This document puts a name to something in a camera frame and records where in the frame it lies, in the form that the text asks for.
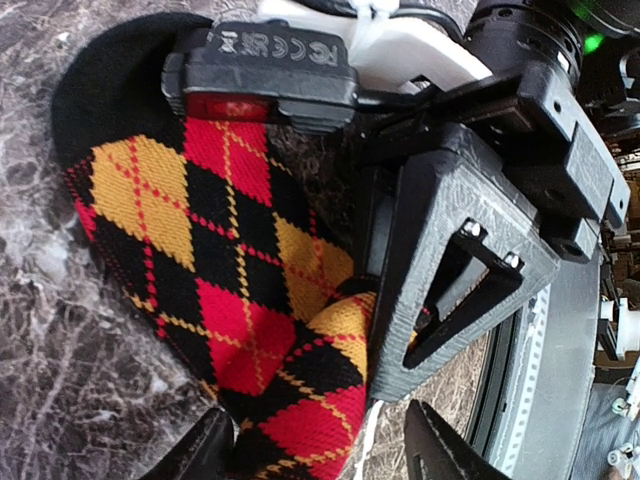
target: argyle sock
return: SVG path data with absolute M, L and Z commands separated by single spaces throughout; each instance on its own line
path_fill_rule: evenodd
M 83 50 L 55 93 L 55 148 L 110 272 L 240 426 L 235 478 L 338 476 L 366 402 L 369 288 L 274 155 L 263 125 L 174 116 L 159 14 Z

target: screw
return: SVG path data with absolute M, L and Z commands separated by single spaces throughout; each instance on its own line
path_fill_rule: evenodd
M 515 253 L 509 252 L 509 254 L 504 259 L 511 268 L 518 268 L 520 266 L 520 257 Z
M 464 231 L 464 233 L 466 233 L 467 235 L 471 235 L 472 237 L 479 237 L 482 233 L 482 227 L 480 226 L 480 224 L 478 222 L 474 222 L 473 220 L 469 220 L 467 223 L 465 223 L 464 227 L 462 227 L 462 230 Z

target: marble countertop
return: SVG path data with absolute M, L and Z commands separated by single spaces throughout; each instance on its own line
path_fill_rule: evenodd
M 463 25 L 475 5 L 429 3 Z M 135 479 L 210 406 L 92 258 L 53 161 L 49 104 L 74 55 L 122 21 L 166 10 L 240 19 L 254 8 L 253 0 L 0 0 L 2 480 Z M 344 138 L 279 141 L 321 213 L 329 198 L 352 203 Z M 328 218 L 346 241 L 351 211 Z M 480 341 L 417 393 L 461 431 L 483 351 Z M 406 477 L 404 408 L 384 408 L 365 478 Z

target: green led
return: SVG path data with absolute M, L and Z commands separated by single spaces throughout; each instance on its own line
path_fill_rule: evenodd
M 589 35 L 587 39 L 584 41 L 584 54 L 589 55 L 590 53 L 595 52 L 602 42 L 604 41 L 604 35 L 601 33 L 594 33 L 593 35 Z

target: wire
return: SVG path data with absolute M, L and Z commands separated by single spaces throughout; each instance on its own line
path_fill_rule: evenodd
M 297 3 L 304 5 L 327 15 L 335 15 L 339 17 L 356 18 L 356 11 L 351 7 L 348 1 L 327 1 L 327 0 L 295 0 Z M 456 21 L 447 13 L 435 7 L 420 5 L 417 3 L 402 3 L 400 8 L 394 12 L 390 18 L 419 18 L 428 22 L 433 22 L 442 27 L 449 35 L 449 38 L 456 43 L 462 43 L 464 35 Z

